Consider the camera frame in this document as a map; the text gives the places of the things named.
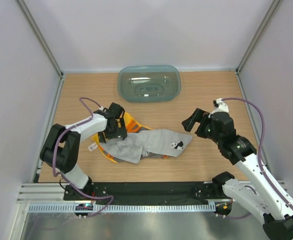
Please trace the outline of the grey panda towel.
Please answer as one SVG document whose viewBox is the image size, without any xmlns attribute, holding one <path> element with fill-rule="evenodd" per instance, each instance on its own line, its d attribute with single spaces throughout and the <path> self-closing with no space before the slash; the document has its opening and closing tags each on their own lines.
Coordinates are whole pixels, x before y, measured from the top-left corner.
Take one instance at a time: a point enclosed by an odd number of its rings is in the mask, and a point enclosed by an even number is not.
<svg viewBox="0 0 293 240">
<path fill-rule="evenodd" d="M 129 132 L 125 139 L 110 140 L 100 146 L 112 157 L 137 164 L 151 155 L 179 157 L 193 137 L 167 129 Z"/>
</svg>

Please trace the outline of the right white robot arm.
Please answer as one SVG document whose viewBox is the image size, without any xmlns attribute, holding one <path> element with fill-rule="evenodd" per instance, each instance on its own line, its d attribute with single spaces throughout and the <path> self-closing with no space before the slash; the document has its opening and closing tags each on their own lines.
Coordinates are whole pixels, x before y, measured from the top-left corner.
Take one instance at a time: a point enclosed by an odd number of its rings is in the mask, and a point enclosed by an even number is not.
<svg viewBox="0 0 293 240">
<path fill-rule="evenodd" d="M 225 196 L 238 202 L 262 225 L 271 240 L 293 239 L 293 197 L 279 184 L 262 161 L 261 150 L 237 134 L 234 120 L 224 98 L 214 100 L 212 112 L 197 108 L 181 124 L 190 132 L 199 123 L 195 134 L 210 139 L 223 157 L 236 166 L 257 191 L 254 194 L 229 172 L 225 171 L 212 179 L 212 193 L 217 198 Z"/>
</svg>

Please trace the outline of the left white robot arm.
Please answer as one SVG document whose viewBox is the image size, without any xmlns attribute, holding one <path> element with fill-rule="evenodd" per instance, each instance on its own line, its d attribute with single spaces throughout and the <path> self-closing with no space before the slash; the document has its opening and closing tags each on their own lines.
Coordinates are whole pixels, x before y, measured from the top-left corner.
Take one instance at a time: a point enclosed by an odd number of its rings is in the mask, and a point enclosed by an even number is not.
<svg viewBox="0 0 293 240">
<path fill-rule="evenodd" d="M 90 116 L 69 125 L 54 124 L 40 152 L 40 160 L 52 168 L 52 173 L 64 179 L 81 200 L 104 201 L 113 196 L 93 196 L 91 178 L 78 164 L 80 144 L 97 134 L 101 143 L 115 143 L 127 137 L 125 110 L 117 103 L 108 108 L 100 107 Z"/>
</svg>

